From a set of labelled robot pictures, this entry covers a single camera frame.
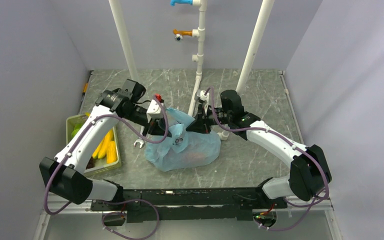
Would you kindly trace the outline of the light blue plastic bag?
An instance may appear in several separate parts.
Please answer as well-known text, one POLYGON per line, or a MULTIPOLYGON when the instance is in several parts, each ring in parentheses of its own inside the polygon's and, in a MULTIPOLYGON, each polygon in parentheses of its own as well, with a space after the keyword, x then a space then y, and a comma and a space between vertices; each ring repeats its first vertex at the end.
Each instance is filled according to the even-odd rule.
POLYGON ((192 116, 172 107, 166 113, 171 137, 161 143, 148 143, 144 150, 146 160, 160 171, 168 172, 205 166, 219 157, 221 140, 216 132, 186 131, 194 120, 192 116))

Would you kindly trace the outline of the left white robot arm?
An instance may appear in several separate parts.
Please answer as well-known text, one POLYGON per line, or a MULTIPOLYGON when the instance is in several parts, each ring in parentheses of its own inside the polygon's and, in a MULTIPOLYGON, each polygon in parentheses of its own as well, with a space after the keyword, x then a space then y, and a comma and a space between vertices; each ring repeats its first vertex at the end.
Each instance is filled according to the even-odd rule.
POLYGON ((111 210, 124 203, 123 187, 108 180, 87 178, 84 172, 93 152, 105 135, 119 122, 124 123, 141 139, 152 143, 147 135, 171 136, 164 100, 159 94, 152 97, 148 107, 139 104, 146 88, 127 79, 121 88, 104 90, 79 132, 55 157, 44 157, 39 170, 45 184, 45 197, 56 194, 69 203, 86 200, 103 201, 111 210))

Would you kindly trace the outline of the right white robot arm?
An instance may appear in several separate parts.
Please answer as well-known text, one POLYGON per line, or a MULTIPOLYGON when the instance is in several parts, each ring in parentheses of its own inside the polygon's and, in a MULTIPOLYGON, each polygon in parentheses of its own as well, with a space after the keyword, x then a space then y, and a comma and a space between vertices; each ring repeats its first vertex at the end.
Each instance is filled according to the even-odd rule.
POLYGON ((188 132, 208 134, 212 126, 233 133, 245 141, 257 144, 289 167, 284 177, 270 178, 260 185, 255 194, 256 203, 269 207, 275 199, 296 196, 302 201, 327 199, 332 175, 323 150, 316 144, 306 146, 268 126, 257 115, 245 111, 242 99, 235 90, 220 94, 221 107, 214 107, 214 90, 199 90, 195 120, 186 128, 188 132))

